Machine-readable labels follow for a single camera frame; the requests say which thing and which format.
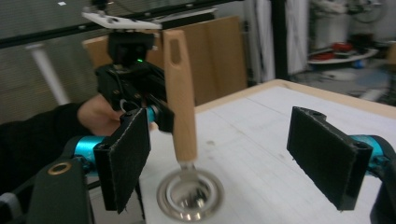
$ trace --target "person's arm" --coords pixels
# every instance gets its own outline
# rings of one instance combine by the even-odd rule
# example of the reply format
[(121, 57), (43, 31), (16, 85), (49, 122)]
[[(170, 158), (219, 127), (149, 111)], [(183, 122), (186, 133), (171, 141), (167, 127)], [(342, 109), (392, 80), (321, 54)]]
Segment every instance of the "person's arm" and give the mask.
[(120, 126), (101, 95), (84, 104), (61, 105), (25, 121), (0, 125), (0, 194), (11, 191), (56, 160), (78, 135), (111, 135)]

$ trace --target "human hand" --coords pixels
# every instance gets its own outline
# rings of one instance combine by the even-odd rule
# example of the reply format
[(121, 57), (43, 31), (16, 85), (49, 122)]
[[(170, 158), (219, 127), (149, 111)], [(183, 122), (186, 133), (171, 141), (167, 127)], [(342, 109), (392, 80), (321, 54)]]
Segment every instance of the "human hand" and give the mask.
[(94, 135), (110, 136), (120, 127), (122, 111), (114, 111), (101, 94), (85, 102), (78, 110), (78, 120)]

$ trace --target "red object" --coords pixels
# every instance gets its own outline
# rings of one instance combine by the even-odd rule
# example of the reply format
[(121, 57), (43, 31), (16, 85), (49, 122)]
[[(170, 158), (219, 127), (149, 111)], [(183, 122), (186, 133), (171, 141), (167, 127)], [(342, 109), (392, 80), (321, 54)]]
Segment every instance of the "red object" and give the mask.
[(325, 61), (334, 58), (334, 53), (320, 53), (317, 55), (313, 55), (311, 60), (313, 61)]
[(332, 44), (332, 49), (334, 51), (347, 52), (347, 51), (353, 50), (353, 46), (349, 43), (338, 42), (338, 43)]

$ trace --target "metal utensil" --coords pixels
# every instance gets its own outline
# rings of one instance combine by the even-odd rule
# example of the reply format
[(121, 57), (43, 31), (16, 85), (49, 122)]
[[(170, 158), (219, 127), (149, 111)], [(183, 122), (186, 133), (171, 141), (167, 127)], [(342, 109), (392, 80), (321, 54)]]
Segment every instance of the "metal utensil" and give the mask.
[(173, 140), (181, 170), (166, 177), (157, 201), (169, 217), (197, 221), (213, 215), (223, 199), (220, 181), (195, 169), (197, 141), (192, 76), (184, 32), (164, 32), (165, 85), (168, 107), (175, 113)]

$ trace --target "black sleeve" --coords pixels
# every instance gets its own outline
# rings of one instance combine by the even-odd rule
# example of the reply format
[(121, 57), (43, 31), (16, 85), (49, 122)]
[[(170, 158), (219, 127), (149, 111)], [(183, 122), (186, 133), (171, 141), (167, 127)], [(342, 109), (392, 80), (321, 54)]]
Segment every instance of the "black sleeve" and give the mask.
[(56, 160), (73, 136), (92, 135), (78, 122), (80, 106), (61, 105), (25, 121), (0, 125), (0, 195)]

